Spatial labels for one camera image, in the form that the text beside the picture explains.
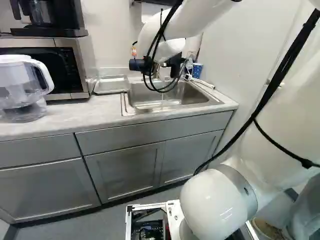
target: black cable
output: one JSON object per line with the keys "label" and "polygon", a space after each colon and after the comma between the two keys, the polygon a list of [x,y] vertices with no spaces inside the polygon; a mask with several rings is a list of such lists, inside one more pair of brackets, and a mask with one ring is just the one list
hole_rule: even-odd
{"label": "black cable", "polygon": [[141,232],[142,231],[147,231],[148,229],[146,229],[146,228],[141,228],[140,230],[139,230],[139,240],[142,240],[142,237],[141,237]]}
{"label": "black cable", "polygon": [[[161,8],[161,13],[160,13],[160,27],[162,26],[162,12],[164,11],[164,9],[163,8]],[[165,33],[162,33],[162,37],[163,37],[163,39],[165,40],[165,41],[167,41],[166,40],[166,37],[165,37]]]}
{"label": "black cable", "polygon": [[262,136],[264,136],[270,143],[272,143],[273,145],[275,145],[279,150],[281,150],[282,152],[284,152],[285,154],[289,155],[290,157],[292,157],[293,159],[296,159],[297,161],[299,161],[302,166],[306,169],[309,169],[311,167],[317,167],[320,168],[319,164],[313,163],[312,161],[300,157],[296,154],[294,154],[293,152],[289,151],[288,149],[284,148],[283,146],[281,146],[279,143],[277,143],[275,140],[273,140],[262,128],[261,126],[258,124],[257,120],[253,120],[254,125],[256,126],[256,128],[259,130],[259,132],[262,134]]}
{"label": "black cable", "polygon": [[311,34],[312,30],[315,28],[317,21],[320,18],[320,11],[315,9],[307,22],[303,25],[302,30],[295,38],[294,42],[292,43],[291,47],[289,48],[288,52],[285,54],[283,60],[281,61],[279,67],[277,68],[270,84],[268,85],[265,93],[262,96],[261,101],[259,102],[258,106],[249,117],[249,119],[244,123],[244,125],[240,128],[240,130],[231,138],[231,140],[220,150],[216,153],[213,157],[209,160],[201,164],[195,171],[194,176],[201,172],[203,168],[205,168],[208,164],[212,161],[220,157],[224,154],[238,139],[239,137],[247,130],[247,128],[254,122],[256,117],[259,115],[261,110],[264,106],[268,103],[270,98],[273,96],[275,91],[280,86],[281,82],[287,75],[289,69],[291,68],[292,64],[296,60],[297,56],[299,55],[301,49],[305,45],[309,35]]}
{"label": "black cable", "polygon": [[[153,50],[153,55],[152,55],[152,58],[151,58],[151,62],[152,62],[152,63],[153,63],[154,60],[155,60],[156,52],[157,52],[157,49],[158,49],[160,40],[161,40],[161,38],[162,38],[162,35],[164,34],[165,29],[166,29],[169,21],[171,20],[172,16],[175,14],[175,12],[177,11],[178,7],[181,5],[182,2],[183,2],[183,0],[177,0],[177,1],[175,2],[174,6],[171,8],[170,12],[169,12],[168,15],[166,16],[165,20],[163,21],[163,24],[160,26],[157,34],[155,35],[155,37],[154,37],[154,39],[153,39],[153,41],[152,41],[152,43],[151,43],[151,45],[150,45],[150,47],[149,47],[149,50],[148,50],[147,55],[146,55],[146,58],[149,58],[150,53],[151,53],[151,51],[152,51],[152,48],[154,47],[154,45],[155,45],[155,43],[156,43],[156,45],[155,45],[155,47],[154,47],[154,50]],[[142,74],[142,76],[143,76],[143,81],[144,81],[145,86],[146,86],[149,90],[155,91],[155,92],[158,92],[158,93],[166,93],[166,92],[168,92],[167,90],[166,90],[166,91],[161,91],[161,90],[167,89],[168,87],[170,87],[170,86],[173,85],[174,83],[175,83],[175,84],[173,85],[174,87],[178,84],[178,83],[176,82],[176,78],[175,78],[175,79],[173,79],[167,86],[158,89],[158,88],[156,88],[155,85],[153,84],[151,76],[149,76],[149,82],[150,82],[151,87],[152,87],[152,88],[151,88],[151,87],[148,86],[148,84],[147,84],[147,82],[146,82],[146,76],[145,76],[144,73]]]}

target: stainless steel sink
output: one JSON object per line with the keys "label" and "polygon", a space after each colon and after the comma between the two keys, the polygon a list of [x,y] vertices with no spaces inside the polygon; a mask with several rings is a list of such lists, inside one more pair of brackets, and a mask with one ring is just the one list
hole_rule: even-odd
{"label": "stainless steel sink", "polygon": [[[155,81],[154,85],[161,88],[168,82]],[[167,93],[158,93],[147,89],[144,82],[130,83],[128,93],[122,95],[126,113],[142,114],[170,111],[181,108],[202,107],[223,104],[194,83],[180,81]]]}

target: floor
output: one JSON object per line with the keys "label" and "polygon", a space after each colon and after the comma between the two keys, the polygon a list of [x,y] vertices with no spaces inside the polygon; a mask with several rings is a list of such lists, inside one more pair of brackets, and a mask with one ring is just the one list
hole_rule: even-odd
{"label": "floor", "polygon": [[22,228],[17,232],[15,240],[124,240],[127,205],[178,199],[180,190],[181,187],[176,187],[89,215]]}

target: coffee maker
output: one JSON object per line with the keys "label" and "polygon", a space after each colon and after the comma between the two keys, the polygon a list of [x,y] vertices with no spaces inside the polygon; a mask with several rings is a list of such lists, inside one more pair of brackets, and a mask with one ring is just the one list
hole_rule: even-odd
{"label": "coffee maker", "polygon": [[85,29],[81,0],[10,0],[13,16],[21,20],[22,13],[31,24],[11,28],[14,36],[75,38],[88,35]]}

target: gray countertop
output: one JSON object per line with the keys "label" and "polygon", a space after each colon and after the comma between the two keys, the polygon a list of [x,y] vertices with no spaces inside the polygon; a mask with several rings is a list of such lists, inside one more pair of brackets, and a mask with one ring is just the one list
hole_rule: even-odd
{"label": "gray countertop", "polygon": [[4,118],[0,119],[0,141],[70,134],[231,111],[238,108],[238,103],[217,90],[209,88],[206,90],[224,104],[131,116],[122,115],[120,94],[94,95],[84,102],[52,104],[47,106],[47,114],[36,121],[11,123],[6,122]]}

